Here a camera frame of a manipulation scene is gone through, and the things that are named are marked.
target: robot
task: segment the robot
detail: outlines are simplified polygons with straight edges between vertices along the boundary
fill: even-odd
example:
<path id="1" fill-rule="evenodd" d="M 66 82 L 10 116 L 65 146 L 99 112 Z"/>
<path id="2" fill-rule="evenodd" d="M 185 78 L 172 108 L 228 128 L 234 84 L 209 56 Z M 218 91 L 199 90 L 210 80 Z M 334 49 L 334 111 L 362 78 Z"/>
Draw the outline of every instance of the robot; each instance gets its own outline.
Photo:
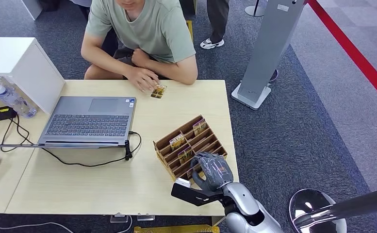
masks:
<path id="1" fill-rule="evenodd" d="M 200 164 L 206 180 L 195 166 Z M 191 160 L 193 180 L 202 189 L 191 188 L 189 181 L 178 178 L 171 195 L 196 206 L 218 200 L 224 207 L 226 223 L 232 233 L 283 233 L 280 224 L 254 199 L 241 183 L 233 182 L 232 172 L 220 155 L 200 152 Z"/>

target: white box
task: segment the white box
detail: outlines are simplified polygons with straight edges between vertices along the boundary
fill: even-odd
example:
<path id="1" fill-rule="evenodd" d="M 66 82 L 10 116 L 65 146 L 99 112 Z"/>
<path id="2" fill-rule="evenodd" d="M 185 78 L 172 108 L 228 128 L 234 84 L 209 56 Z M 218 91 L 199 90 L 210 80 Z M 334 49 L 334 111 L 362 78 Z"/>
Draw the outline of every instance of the white box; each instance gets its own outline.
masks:
<path id="1" fill-rule="evenodd" d="M 33 37 L 0 37 L 0 76 L 51 114 L 66 83 Z"/>

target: laptop touchpad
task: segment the laptop touchpad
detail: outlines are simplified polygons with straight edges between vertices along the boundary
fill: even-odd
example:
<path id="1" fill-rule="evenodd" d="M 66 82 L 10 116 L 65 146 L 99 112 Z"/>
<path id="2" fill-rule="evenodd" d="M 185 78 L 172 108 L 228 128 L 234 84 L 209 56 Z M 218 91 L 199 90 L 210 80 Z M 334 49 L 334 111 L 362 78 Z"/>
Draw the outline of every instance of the laptop touchpad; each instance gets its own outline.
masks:
<path id="1" fill-rule="evenodd" d="M 116 112 L 118 99 L 93 99 L 89 112 L 111 113 Z"/>

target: white sneaker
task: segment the white sneaker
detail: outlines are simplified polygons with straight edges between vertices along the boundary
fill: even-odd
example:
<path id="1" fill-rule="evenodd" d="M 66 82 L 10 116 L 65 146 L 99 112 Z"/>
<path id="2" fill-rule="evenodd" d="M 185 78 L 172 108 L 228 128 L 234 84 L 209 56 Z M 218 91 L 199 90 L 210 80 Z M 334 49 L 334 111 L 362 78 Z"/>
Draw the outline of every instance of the white sneaker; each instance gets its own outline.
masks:
<path id="1" fill-rule="evenodd" d="M 224 45 L 224 40 L 221 40 L 220 42 L 213 44 L 211 40 L 208 38 L 201 42 L 200 46 L 205 50 L 214 49 L 215 47 L 220 47 Z"/>

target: laptop keyboard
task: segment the laptop keyboard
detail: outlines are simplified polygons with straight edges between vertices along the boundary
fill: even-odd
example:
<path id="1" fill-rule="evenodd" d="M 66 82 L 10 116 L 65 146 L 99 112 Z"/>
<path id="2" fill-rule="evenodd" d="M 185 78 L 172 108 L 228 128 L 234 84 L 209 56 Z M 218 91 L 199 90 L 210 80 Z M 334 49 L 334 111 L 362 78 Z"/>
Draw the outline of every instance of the laptop keyboard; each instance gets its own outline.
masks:
<path id="1" fill-rule="evenodd" d="M 54 115 L 46 135 L 124 137 L 129 116 Z"/>

